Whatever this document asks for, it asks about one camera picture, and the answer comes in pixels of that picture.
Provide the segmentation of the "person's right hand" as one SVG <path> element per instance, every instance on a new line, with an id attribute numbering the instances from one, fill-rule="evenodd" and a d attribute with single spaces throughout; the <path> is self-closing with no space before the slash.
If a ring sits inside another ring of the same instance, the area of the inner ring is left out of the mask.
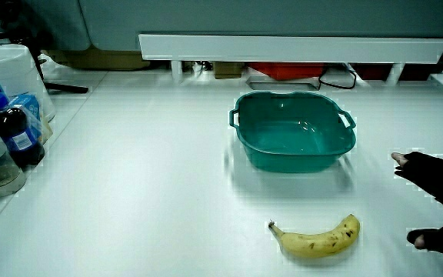
<path id="1" fill-rule="evenodd" d="M 443 205 L 443 159 L 421 152 L 391 157 L 398 163 L 395 174 L 417 185 Z M 439 229 L 414 229 L 407 234 L 407 241 L 417 249 L 443 254 L 443 226 Z"/>

